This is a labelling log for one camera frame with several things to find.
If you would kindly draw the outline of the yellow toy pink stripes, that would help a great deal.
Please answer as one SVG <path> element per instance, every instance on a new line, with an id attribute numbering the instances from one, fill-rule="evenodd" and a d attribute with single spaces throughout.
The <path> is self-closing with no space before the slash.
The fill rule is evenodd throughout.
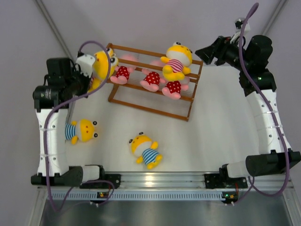
<path id="1" fill-rule="evenodd" d="M 96 52 L 95 53 L 96 62 L 93 65 L 95 74 L 92 76 L 90 89 L 88 92 L 97 89 L 107 76 L 109 61 L 106 56 L 106 53 L 108 53 L 110 57 L 110 63 L 111 63 L 109 77 L 112 76 L 112 74 L 115 71 L 115 68 L 118 66 L 119 59 L 116 57 L 116 54 L 112 48 L 106 48 L 105 51 L 102 50 Z"/>
<path id="2" fill-rule="evenodd" d="M 180 42 L 169 47 L 160 60 L 165 64 L 162 73 L 167 81 L 181 81 L 191 72 L 192 51 Z"/>

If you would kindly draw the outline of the pink toy red dots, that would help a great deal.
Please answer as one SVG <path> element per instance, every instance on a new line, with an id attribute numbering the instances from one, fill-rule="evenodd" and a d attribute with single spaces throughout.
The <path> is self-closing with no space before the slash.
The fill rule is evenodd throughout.
<path id="1" fill-rule="evenodd" d="M 183 80 L 180 81 L 169 81 L 165 87 L 162 88 L 162 93 L 164 96 L 178 100 L 181 98 L 181 91 L 187 91 L 189 89 L 190 78 L 185 76 Z"/>
<path id="2" fill-rule="evenodd" d="M 156 92 L 159 90 L 160 84 L 166 83 L 163 75 L 154 70 L 143 68 L 142 73 L 146 76 L 143 80 L 140 81 L 140 85 L 148 91 Z"/>
<path id="3" fill-rule="evenodd" d="M 125 54 L 121 57 L 121 59 L 138 62 L 137 57 L 131 54 Z M 136 65 L 117 66 L 115 68 L 116 74 L 110 77 L 111 82 L 116 84 L 121 84 L 121 85 L 126 84 L 129 80 L 130 74 L 133 73 L 136 68 L 137 68 Z"/>

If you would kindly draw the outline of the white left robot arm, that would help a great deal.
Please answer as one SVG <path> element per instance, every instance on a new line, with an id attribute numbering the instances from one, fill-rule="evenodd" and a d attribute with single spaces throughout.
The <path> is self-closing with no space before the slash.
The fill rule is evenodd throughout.
<path id="1" fill-rule="evenodd" d="M 84 54 L 72 61 L 68 57 L 47 60 L 44 83 L 33 92 L 34 108 L 40 130 L 40 161 L 31 177 L 36 186 L 80 186 L 90 181 L 101 188 L 106 176 L 100 165 L 70 166 L 65 151 L 70 100 L 89 90 L 95 58 Z"/>

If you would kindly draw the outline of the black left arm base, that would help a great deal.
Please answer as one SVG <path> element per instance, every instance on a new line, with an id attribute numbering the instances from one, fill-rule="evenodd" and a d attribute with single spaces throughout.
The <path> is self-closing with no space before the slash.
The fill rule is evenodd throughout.
<path id="1" fill-rule="evenodd" d="M 121 175 L 107 173 L 102 165 L 85 165 L 80 189 L 117 189 L 121 183 Z"/>

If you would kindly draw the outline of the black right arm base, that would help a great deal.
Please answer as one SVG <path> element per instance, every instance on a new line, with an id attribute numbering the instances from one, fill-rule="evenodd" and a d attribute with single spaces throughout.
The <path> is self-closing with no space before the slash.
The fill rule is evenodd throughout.
<path id="1" fill-rule="evenodd" d="M 246 178 L 230 178 L 226 166 L 227 164 L 222 165 L 218 173 L 204 174 L 206 188 L 248 188 Z"/>

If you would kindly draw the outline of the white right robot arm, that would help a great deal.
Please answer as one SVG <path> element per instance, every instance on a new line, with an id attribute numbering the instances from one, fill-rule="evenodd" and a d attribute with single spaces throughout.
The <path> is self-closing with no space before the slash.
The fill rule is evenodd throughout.
<path id="1" fill-rule="evenodd" d="M 195 52 L 207 65 L 217 58 L 215 65 L 228 63 L 239 70 L 239 83 L 250 105 L 258 133 L 257 155 L 249 155 L 243 161 L 228 163 L 220 168 L 220 171 L 225 171 L 219 175 L 220 183 L 225 187 L 232 186 L 240 177 L 285 173 L 301 161 L 301 153 L 294 152 L 285 137 L 277 108 L 275 79 L 266 68 L 272 51 L 272 40 L 264 35 L 253 36 L 247 48 L 242 50 L 246 69 L 260 91 L 243 72 L 238 44 L 231 43 L 230 37 L 219 36 L 213 44 Z"/>

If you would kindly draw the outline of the brown wooden toy shelf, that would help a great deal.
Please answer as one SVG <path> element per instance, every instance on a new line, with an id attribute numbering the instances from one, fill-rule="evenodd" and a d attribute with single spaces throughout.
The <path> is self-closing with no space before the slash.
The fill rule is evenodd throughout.
<path id="1" fill-rule="evenodd" d="M 137 66 L 135 71 L 130 74 L 129 80 L 126 84 L 116 84 L 111 82 L 110 79 L 107 81 L 113 85 L 108 97 L 109 102 L 183 121 L 189 120 L 197 91 L 198 81 L 203 67 L 203 61 L 192 59 L 192 64 L 190 65 L 191 72 L 186 75 L 190 78 L 189 89 L 187 91 L 181 91 L 181 98 L 174 100 L 164 96 L 162 93 L 162 88 L 168 83 L 167 80 L 165 84 L 160 84 L 159 90 L 156 92 L 148 91 L 140 85 L 140 81 L 146 76 L 142 73 L 143 68 L 154 70 L 163 75 L 162 68 L 165 64 L 161 62 L 160 58 L 165 56 L 166 53 L 162 54 L 151 52 L 119 46 L 112 43 L 109 43 L 108 47 L 112 48 L 118 55 L 118 66 Z M 138 62 L 121 59 L 121 57 L 125 54 L 134 55 L 137 57 Z"/>

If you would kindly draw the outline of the yellow toy blue stripes left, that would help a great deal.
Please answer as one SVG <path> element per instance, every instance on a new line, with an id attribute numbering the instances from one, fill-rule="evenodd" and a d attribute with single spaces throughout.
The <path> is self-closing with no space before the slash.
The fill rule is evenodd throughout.
<path id="1" fill-rule="evenodd" d="M 97 125 L 97 121 L 87 119 L 67 123 L 64 131 L 65 139 L 70 140 L 71 144 L 75 145 L 78 141 L 87 142 L 93 138 L 97 138 L 98 133 L 95 130 Z"/>

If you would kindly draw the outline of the yellow toy blue stripes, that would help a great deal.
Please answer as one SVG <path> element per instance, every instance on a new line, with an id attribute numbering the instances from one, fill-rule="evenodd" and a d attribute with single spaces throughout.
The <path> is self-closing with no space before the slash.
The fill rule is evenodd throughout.
<path id="1" fill-rule="evenodd" d="M 153 141 L 144 132 L 139 132 L 128 141 L 129 150 L 135 156 L 136 163 L 144 163 L 148 170 L 158 166 L 163 159 L 163 155 L 158 152 L 158 142 Z"/>
<path id="2" fill-rule="evenodd" d="M 67 123 L 64 131 L 65 139 L 70 140 L 71 144 L 75 145 L 78 141 L 87 142 L 93 138 L 97 138 L 98 133 L 95 130 L 97 125 L 97 121 L 87 119 Z"/>

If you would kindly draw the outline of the yellow toy blue stripes centre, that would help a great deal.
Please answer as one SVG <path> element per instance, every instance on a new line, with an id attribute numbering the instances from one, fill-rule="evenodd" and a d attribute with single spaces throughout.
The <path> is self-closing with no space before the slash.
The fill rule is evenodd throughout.
<path id="1" fill-rule="evenodd" d="M 139 132 L 128 141 L 129 150 L 135 156 L 136 163 L 144 163 L 148 170 L 158 166 L 163 159 L 163 155 L 158 152 L 158 142 L 153 141 L 144 132 Z"/>

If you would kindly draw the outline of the aluminium mounting rail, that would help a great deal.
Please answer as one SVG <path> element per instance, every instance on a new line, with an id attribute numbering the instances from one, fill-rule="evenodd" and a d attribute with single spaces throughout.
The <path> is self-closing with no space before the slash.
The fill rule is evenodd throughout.
<path id="1" fill-rule="evenodd" d="M 201 172 L 143 173 L 124 172 L 108 175 L 107 183 L 86 183 L 79 188 L 53 187 L 45 193 L 53 201 L 221 201 L 235 203 L 254 188 L 264 193 L 279 191 L 284 175 L 242 178 L 222 182 L 219 174 Z"/>

